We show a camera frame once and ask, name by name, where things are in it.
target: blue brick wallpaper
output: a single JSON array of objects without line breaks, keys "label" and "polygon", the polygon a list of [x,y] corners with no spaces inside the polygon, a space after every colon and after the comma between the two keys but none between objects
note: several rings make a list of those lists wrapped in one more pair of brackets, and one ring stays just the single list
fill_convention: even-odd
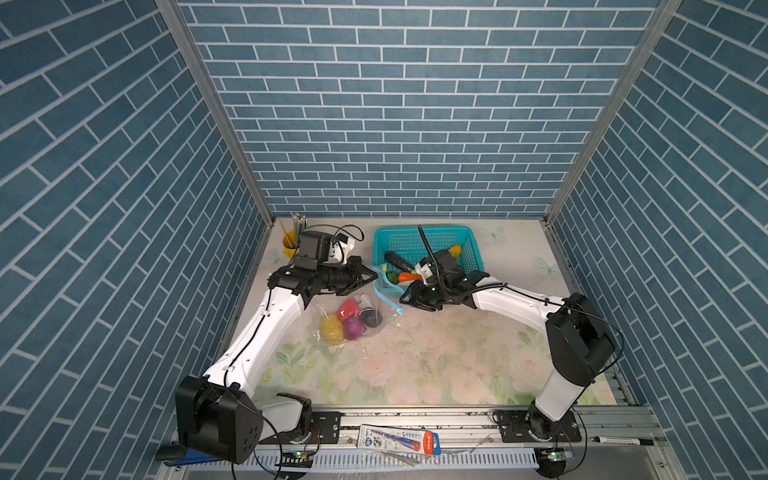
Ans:
[{"label": "blue brick wallpaper", "polygon": [[768,2],[684,0],[556,229],[691,478],[765,478]]},{"label": "blue brick wallpaper", "polygon": [[183,10],[276,212],[540,217],[656,3]]},{"label": "blue brick wallpaper", "polygon": [[0,478],[153,478],[263,230],[153,0],[0,2]]}]

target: pencil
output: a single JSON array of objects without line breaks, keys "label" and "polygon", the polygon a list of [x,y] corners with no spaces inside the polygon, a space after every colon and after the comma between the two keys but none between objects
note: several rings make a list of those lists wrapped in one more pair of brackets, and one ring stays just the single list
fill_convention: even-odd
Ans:
[{"label": "pencil", "polygon": [[283,221],[282,220],[280,220],[280,226],[283,228],[283,233],[286,234],[286,238],[288,239],[288,243],[290,243],[290,247],[291,248],[296,248],[296,245],[294,245],[293,242],[290,241],[290,237],[288,237],[288,232],[286,232],[286,227],[285,227],[285,225],[283,225]]}]

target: toothbrush package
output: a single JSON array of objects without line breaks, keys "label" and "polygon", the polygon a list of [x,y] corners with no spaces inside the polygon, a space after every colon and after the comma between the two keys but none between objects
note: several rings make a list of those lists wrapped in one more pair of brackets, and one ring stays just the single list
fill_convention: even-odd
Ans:
[{"label": "toothbrush package", "polygon": [[357,438],[358,449],[395,453],[440,455],[440,438],[429,430],[390,429],[374,425],[361,425]]}]

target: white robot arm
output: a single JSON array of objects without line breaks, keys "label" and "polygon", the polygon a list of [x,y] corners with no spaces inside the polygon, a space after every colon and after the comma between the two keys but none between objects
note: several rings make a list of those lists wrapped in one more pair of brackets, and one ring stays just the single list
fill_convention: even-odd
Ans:
[{"label": "white robot arm", "polygon": [[[278,432],[306,434],[309,426],[301,424],[309,400],[279,396],[257,408],[250,398],[280,340],[313,295],[346,295],[376,274],[359,257],[347,255],[351,245],[346,238],[334,243],[327,234],[308,231],[300,241],[302,256],[295,259],[295,268],[282,267],[270,277],[259,309],[224,354],[200,379],[187,377],[179,386],[177,421],[184,447],[241,463],[261,439],[275,434],[269,423],[264,425],[265,417]],[[593,321],[583,296],[544,296],[508,287],[487,273],[464,274],[446,250],[435,254],[425,245],[429,258],[416,266],[422,280],[411,284],[401,302],[430,311],[464,304],[546,334],[554,369],[528,409],[528,423],[531,435],[542,441],[557,435],[566,412],[613,353],[610,330]]]}]

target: blue plastic basket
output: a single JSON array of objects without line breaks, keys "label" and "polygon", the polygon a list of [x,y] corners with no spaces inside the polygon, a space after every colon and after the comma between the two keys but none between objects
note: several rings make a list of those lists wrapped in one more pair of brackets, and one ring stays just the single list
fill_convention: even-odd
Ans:
[{"label": "blue plastic basket", "polygon": [[[461,245],[462,254],[458,258],[458,264],[465,272],[484,270],[480,249],[472,230],[467,227],[424,227],[427,241],[433,251],[447,250],[454,245]],[[382,228],[376,231],[373,237],[373,265],[387,264],[388,271],[399,272],[384,260],[384,253],[393,251],[402,258],[408,260],[411,265],[416,265],[427,256],[427,250],[419,235],[419,229],[415,227]],[[384,284],[381,290],[396,292],[390,286]]]}]

